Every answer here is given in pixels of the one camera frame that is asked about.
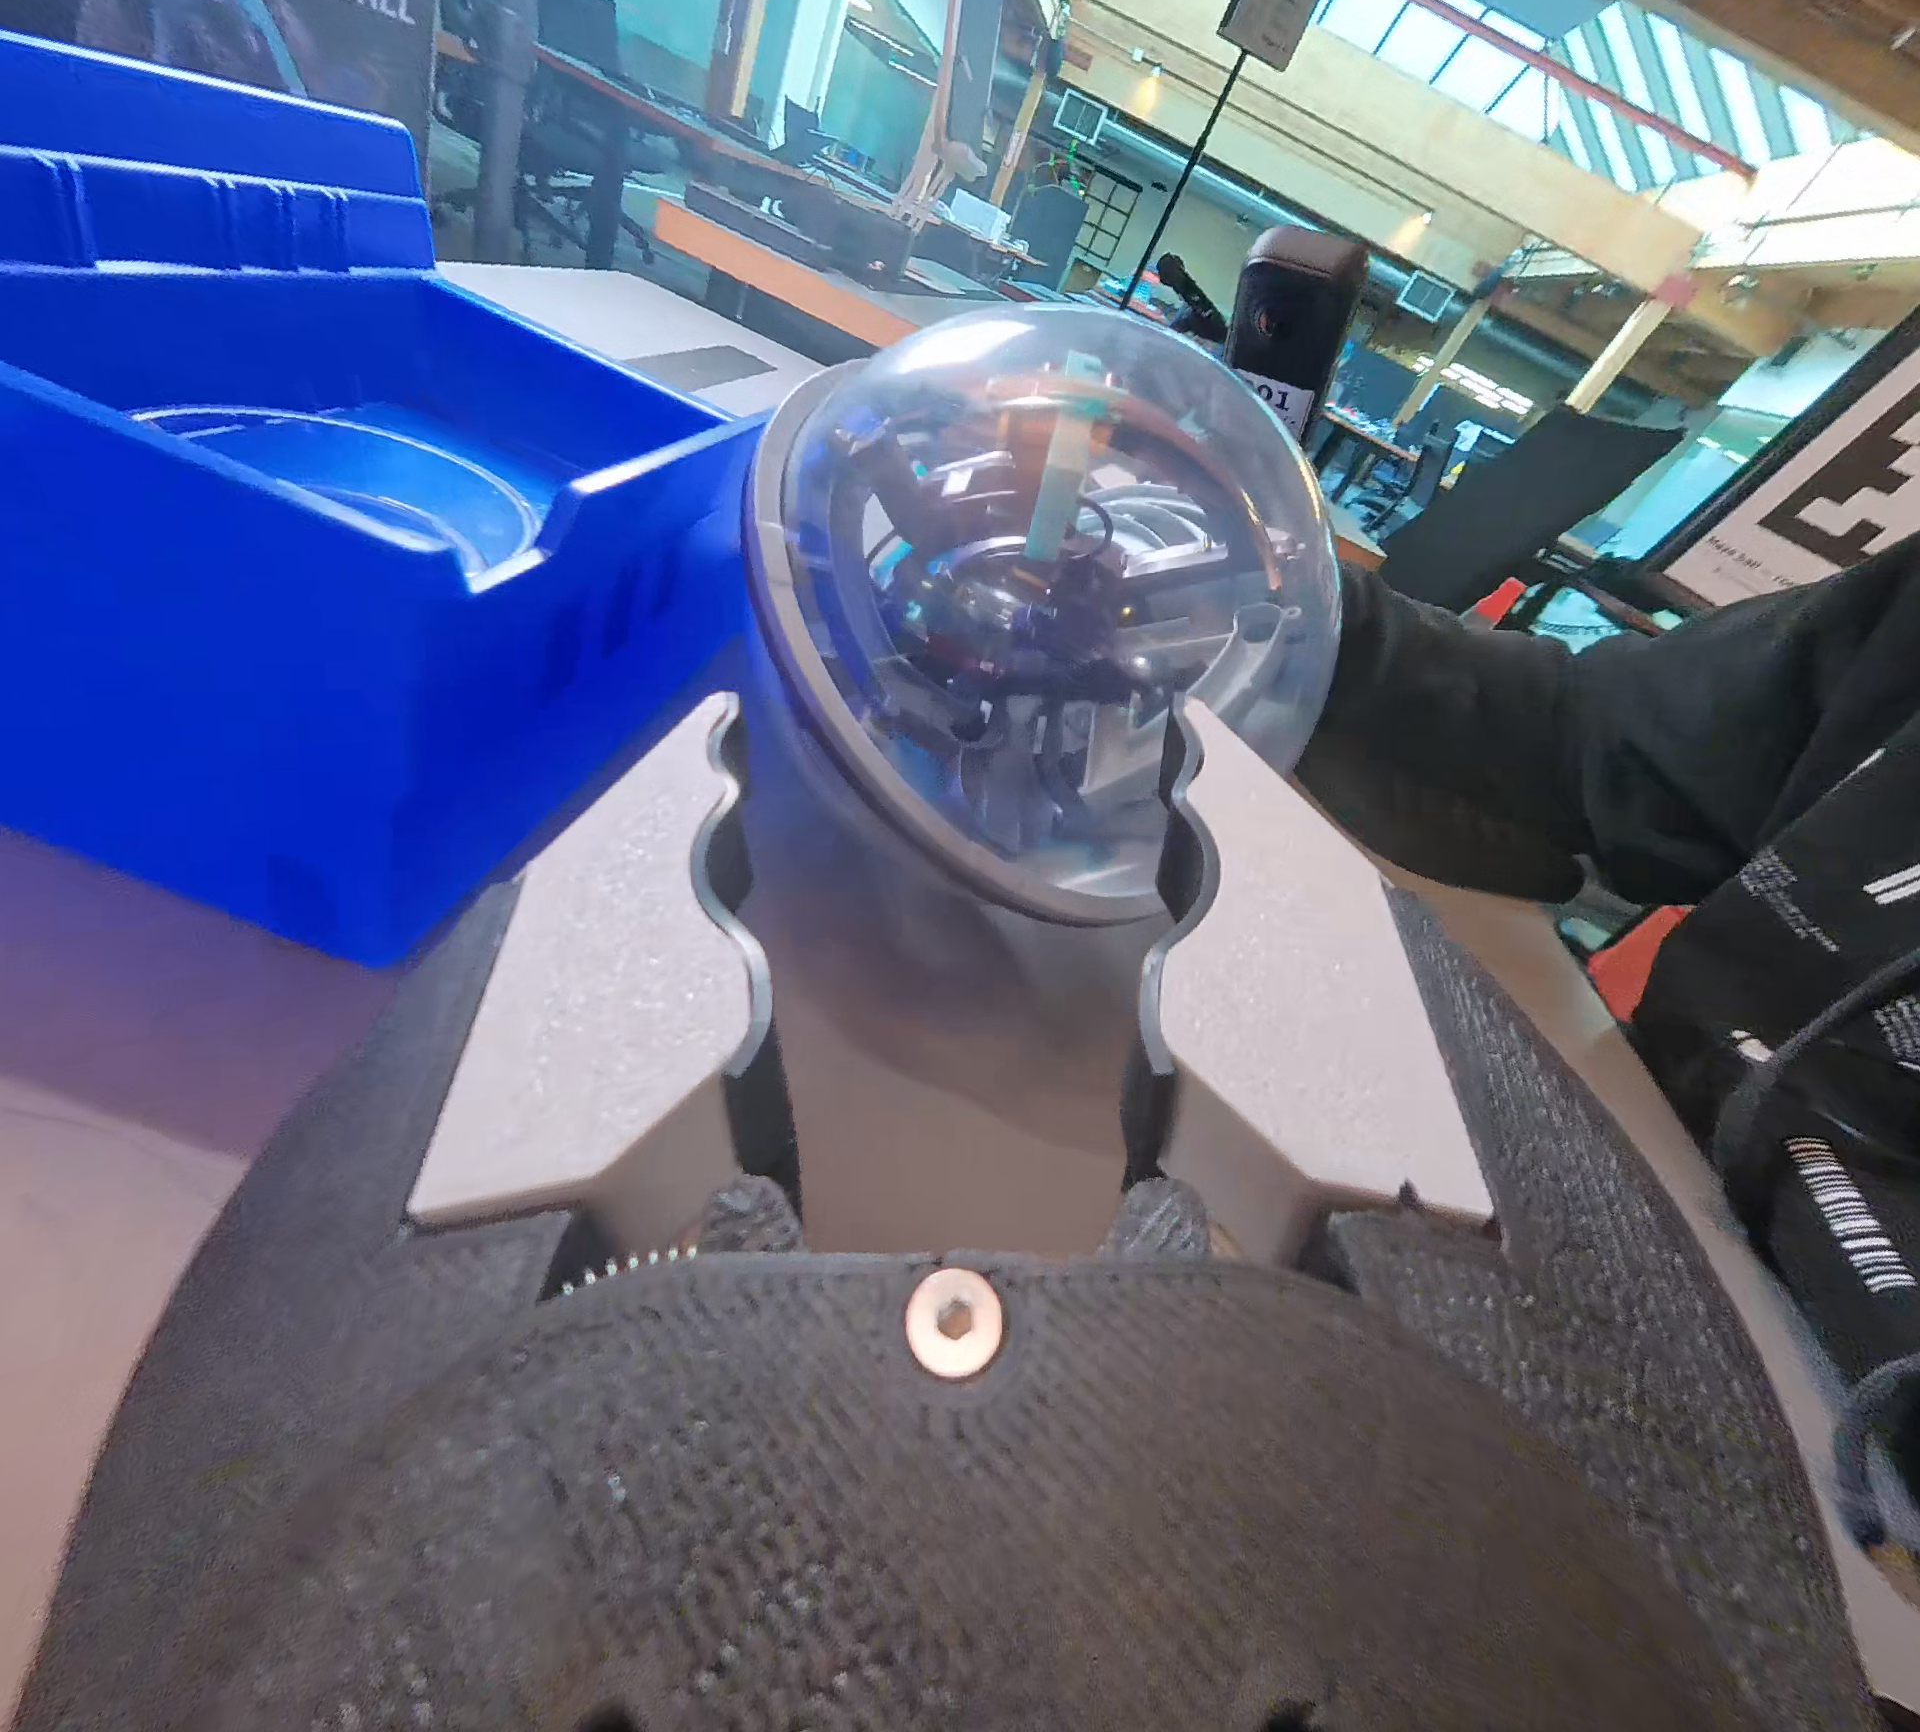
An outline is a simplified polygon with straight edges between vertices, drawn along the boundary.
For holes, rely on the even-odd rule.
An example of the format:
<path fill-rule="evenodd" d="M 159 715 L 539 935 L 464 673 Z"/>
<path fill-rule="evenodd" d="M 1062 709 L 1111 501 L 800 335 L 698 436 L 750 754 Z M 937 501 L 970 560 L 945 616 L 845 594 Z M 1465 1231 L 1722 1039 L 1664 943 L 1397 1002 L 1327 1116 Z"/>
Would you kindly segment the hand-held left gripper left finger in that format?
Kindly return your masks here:
<path fill-rule="evenodd" d="M 724 690 L 525 874 L 406 1215 L 583 1215 L 663 1254 L 704 1199 L 777 1179 L 777 981 L 744 920 L 745 723 Z"/>

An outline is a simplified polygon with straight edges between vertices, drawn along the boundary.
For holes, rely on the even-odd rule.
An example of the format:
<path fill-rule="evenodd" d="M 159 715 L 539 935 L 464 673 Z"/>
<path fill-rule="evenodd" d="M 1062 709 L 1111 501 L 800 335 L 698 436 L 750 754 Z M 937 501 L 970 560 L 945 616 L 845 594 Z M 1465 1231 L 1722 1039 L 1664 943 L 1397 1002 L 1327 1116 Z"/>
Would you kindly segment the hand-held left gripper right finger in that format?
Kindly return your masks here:
<path fill-rule="evenodd" d="M 1377 866 L 1191 700 L 1165 723 L 1162 805 L 1138 1173 L 1198 1194 L 1252 1268 L 1300 1268 L 1349 1215 L 1490 1231 L 1499 1210 Z"/>

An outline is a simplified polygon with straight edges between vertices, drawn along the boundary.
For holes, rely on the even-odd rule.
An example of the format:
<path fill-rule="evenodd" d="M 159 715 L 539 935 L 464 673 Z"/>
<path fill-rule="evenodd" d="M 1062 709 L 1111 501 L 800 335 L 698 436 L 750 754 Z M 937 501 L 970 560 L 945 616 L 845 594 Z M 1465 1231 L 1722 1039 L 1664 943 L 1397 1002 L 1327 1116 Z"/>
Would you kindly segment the clear plastic maze ball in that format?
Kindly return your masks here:
<path fill-rule="evenodd" d="M 1286 774 L 1327 501 L 1265 381 L 1096 303 L 962 303 L 797 384 L 744 483 L 754 640 L 829 800 L 1029 920 L 1156 914 L 1173 709 Z"/>

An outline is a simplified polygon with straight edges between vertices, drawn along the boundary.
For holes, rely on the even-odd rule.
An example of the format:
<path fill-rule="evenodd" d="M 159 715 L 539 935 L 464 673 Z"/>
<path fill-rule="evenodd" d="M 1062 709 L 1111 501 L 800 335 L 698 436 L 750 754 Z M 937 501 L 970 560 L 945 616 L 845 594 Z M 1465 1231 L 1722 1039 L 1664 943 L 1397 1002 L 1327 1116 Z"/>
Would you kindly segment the clear plastic ball stand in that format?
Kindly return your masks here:
<path fill-rule="evenodd" d="M 565 472 L 469 427 L 396 405 L 151 405 L 143 427 L 213 450 L 352 519 L 455 551 L 466 578 L 536 547 Z"/>

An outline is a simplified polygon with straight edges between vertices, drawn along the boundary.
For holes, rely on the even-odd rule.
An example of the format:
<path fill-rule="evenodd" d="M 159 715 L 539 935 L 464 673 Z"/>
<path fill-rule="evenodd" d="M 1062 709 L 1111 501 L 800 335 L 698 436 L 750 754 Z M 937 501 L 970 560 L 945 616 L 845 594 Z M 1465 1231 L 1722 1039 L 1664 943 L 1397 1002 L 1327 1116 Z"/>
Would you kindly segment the black fabric chair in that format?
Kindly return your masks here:
<path fill-rule="evenodd" d="M 1457 487 L 1392 531 L 1377 578 L 1408 599 L 1465 615 L 1624 497 L 1679 438 L 1679 432 L 1556 405 L 1493 461 L 1473 461 Z"/>

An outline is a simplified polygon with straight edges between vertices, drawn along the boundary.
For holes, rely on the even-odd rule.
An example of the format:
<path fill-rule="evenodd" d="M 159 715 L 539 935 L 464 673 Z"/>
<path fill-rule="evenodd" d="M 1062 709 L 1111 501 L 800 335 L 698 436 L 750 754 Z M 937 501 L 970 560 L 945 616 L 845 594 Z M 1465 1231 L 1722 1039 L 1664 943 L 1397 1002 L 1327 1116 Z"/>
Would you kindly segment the wooden desk stand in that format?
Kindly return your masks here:
<path fill-rule="evenodd" d="M 917 159 L 894 194 L 894 225 L 900 233 L 921 237 L 924 225 L 937 215 L 940 194 L 954 185 L 974 189 L 988 176 L 988 159 L 977 155 L 981 130 L 967 130 L 967 88 L 970 61 L 962 52 L 962 0 L 951 0 L 945 40 L 940 40 L 940 71 L 932 83 L 929 122 L 917 146 Z"/>

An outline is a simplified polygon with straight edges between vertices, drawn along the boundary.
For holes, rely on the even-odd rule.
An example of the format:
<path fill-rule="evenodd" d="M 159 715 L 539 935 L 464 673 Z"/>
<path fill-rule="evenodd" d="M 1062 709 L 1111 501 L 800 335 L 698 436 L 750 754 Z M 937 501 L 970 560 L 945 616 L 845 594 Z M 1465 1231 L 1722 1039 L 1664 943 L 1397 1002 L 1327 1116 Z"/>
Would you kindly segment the blue plastic bin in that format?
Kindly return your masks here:
<path fill-rule="evenodd" d="M 5 826 L 408 956 L 738 631 L 761 418 L 458 290 L 406 128 L 5 35 Z M 396 404 L 565 472 L 455 551 L 132 421 Z"/>

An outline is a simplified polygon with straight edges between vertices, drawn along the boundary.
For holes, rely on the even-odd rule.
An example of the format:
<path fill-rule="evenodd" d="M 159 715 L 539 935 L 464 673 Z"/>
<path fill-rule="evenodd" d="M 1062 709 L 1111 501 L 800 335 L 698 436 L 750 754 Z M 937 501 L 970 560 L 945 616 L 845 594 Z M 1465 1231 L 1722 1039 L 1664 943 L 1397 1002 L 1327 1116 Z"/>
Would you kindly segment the black printed hoodie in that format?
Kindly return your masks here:
<path fill-rule="evenodd" d="M 1661 945 L 1633 1035 L 1820 1352 L 1834 1499 L 1916 1553 L 1920 1499 L 1916 723 Z"/>

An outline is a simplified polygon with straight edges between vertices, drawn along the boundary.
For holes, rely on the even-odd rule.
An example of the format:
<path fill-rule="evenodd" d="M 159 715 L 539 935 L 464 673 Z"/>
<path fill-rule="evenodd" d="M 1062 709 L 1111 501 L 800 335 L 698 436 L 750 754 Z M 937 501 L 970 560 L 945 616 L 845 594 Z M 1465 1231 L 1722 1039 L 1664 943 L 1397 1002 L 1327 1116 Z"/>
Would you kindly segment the orange-edged desk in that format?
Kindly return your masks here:
<path fill-rule="evenodd" d="M 889 349 L 958 311 L 1052 302 L 1040 290 L 991 284 L 921 255 L 882 275 L 847 273 L 819 244 L 702 185 L 691 185 L 682 198 L 659 194 L 653 244 L 704 270 L 704 308 L 738 326 L 754 326 L 760 308 L 778 308 L 788 330 L 847 343 L 847 359 Z"/>

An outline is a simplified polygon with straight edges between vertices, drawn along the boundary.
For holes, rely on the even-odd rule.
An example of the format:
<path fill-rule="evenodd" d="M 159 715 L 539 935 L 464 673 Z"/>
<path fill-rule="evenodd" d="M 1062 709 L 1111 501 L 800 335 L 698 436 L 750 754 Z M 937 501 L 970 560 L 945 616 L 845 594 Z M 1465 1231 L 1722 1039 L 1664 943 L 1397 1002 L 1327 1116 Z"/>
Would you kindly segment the black framed marker sign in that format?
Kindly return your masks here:
<path fill-rule="evenodd" d="M 1906 311 L 1756 461 L 1653 547 L 1694 615 L 1845 574 L 1920 529 L 1920 315 Z"/>

